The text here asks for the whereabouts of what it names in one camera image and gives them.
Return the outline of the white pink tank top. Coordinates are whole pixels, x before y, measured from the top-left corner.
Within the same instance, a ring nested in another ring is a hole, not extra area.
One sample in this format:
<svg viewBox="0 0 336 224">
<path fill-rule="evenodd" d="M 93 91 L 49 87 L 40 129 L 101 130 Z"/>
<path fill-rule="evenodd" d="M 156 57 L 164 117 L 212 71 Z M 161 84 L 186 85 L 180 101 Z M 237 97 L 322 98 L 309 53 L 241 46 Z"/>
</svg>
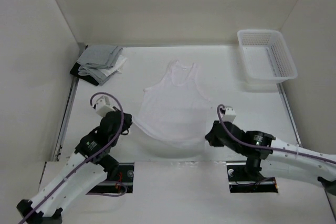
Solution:
<svg viewBox="0 0 336 224">
<path fill-rule="evenodd" d="M 144 89 L 139 114 L 133 118 L 135 138 L 149 152 L 168 158 L 203 153 L 209 98 L 201 91 L 199 65 L 171 61 L 162 79 Z"/>
</svg>

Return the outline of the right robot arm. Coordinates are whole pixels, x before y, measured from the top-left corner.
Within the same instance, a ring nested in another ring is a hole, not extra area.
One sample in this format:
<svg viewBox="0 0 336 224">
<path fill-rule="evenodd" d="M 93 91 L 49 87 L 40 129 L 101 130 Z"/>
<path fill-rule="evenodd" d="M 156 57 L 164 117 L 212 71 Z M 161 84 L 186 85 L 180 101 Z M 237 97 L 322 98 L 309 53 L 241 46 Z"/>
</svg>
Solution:
<svg viewBox="0 0 336 224">
<path fill-rule="evenodd" d="M 227 169 L 229 181 L 248 187 L 272 178 L 310 183 L 335 195 L 335 156 L 288 144 L 261 131 L 243 131 L 230 122 L 214 121 L 205 139 L 212 147 L 228 147 L 246 157 Z"/>
</svg>

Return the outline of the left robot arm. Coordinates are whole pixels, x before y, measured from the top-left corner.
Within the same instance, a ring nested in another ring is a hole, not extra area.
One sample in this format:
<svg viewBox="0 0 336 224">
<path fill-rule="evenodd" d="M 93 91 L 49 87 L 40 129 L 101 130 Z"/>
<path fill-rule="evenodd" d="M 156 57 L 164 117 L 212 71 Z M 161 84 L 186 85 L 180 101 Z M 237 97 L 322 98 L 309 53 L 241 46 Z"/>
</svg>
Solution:
<svg viewBox="0 0 336 224">
<path fill-rule="evenodd" d="M 119 162 L 110 155 L 120 135 L 127 135 L 132 116 L 119 110 L 108 112 L 79 144 L 60 173 L 37 195 L 17 205 L 21 223 L 62 223 L 75 201 L 103 181 L 113 181 Z"/>
</svg>

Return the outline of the black folded tank top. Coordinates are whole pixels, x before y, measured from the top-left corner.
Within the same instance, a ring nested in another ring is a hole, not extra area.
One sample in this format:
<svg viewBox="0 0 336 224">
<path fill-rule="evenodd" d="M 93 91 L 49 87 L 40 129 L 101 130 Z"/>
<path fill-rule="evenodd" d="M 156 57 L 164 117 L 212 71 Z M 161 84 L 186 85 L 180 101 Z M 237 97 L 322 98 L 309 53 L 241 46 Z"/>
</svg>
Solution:
<svg viewBox="0 0 336 224">
<path fill-rule="evenodd" d="M 98 86 L 99 83 L 92 76 L 81 76 L 79 74 L 79 67 L 80 66 L 81 66 L 80 64 L 75 63 L 73 65 L 72 69 L 70 70 L 70 74 L 72 76 L 77 77 L 77 78 L 79 78 L 81 80 L 84 80 L 84 81 L 86 81 L 86 82 L 88 82 L 88 83 L 90 83 L 90 84 L 92 84 L 94 86 Z"/>
</svg>

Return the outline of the white folded tank top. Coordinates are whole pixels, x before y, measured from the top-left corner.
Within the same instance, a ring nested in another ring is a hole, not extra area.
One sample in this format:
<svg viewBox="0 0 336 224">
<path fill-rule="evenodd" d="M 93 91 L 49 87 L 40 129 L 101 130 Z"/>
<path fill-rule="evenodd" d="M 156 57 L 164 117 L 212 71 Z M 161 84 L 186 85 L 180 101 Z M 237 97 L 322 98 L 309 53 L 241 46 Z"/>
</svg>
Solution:
<svg viewBox="0 0 336 224">
<path fill-rule="evenodd" d="M 110 76 L 114 74 L 115 72 L 118 72 L 123 65 L 126 63 L 127 57 L 120 55 L 115 63 L 115 65 L 109 69 L 100 69 L 100 71 L 106 76 Z"/>
</svg>

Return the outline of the grey folded tank top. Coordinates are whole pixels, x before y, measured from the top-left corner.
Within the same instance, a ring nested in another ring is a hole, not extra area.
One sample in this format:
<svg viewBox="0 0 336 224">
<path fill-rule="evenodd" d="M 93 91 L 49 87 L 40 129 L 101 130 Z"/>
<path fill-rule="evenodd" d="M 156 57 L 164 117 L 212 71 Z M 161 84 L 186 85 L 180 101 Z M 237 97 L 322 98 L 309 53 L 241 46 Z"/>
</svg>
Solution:
<svg viewBox="0 0 336 224">
<path fill-rule="evenodd" d="M 110 76 L 106 77 L 100 69 L 113 67 L 122 51 L 123 47 L 121 46 L 88 46 L 77 60 L 77 63 L 81 65 L 79 74 L 81 76 L 92 76 L 102 86 L 110 79 Z"/>
</svg>

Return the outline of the white plastic basket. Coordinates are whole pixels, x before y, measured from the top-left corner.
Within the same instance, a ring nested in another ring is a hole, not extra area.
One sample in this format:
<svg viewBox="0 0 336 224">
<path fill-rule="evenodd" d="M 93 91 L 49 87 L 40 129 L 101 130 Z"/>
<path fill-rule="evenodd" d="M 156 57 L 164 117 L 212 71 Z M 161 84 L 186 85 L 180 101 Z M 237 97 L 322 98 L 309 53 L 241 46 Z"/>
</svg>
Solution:
<svg viewBox="0 0 336 224">
<path fill-rule="evenodd" d="M 297 78 L 297 68 L 281 32 L 243 29 L 237 32 L 246 81 L 279 84 Z"/>
</svg>

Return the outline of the right metal table rail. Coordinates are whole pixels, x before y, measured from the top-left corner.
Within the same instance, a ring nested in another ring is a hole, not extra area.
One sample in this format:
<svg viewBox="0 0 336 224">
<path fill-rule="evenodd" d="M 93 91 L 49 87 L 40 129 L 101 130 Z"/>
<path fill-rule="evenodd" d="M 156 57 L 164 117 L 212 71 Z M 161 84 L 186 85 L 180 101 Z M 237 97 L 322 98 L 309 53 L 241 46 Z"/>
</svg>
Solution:
<svg viewBox="0 0 336 224">
<path fill-rule="evenodd" d="M 283 103 L 283 105 L 286 109 L 286 115 L 287 115 L 287 117 L 290 121 L 292 130 L 295 134 L 296 143 L 297 143 L 297 145 L 302 147 L 302 142 L 301 142 L 301 139 L 300 139 L 297 127 L 296 127 L 296 123 L 295 123 L 295 120 L 293 118 L 293 114 L 292 114 L 292 111 L 291 111 L 291 108 L 290 108 L 290 104 L 289 104 L 289 101 L 288 101 L 288 98 L 287 98 L 287 95 L 285 93 L 285 90 L 284 90 L 284 87 L 283 87 L 282 83 L 277 84 L 277 88 L 278 88 L 278 92 L 280 94 L 282 103 Z"/>
</svg>

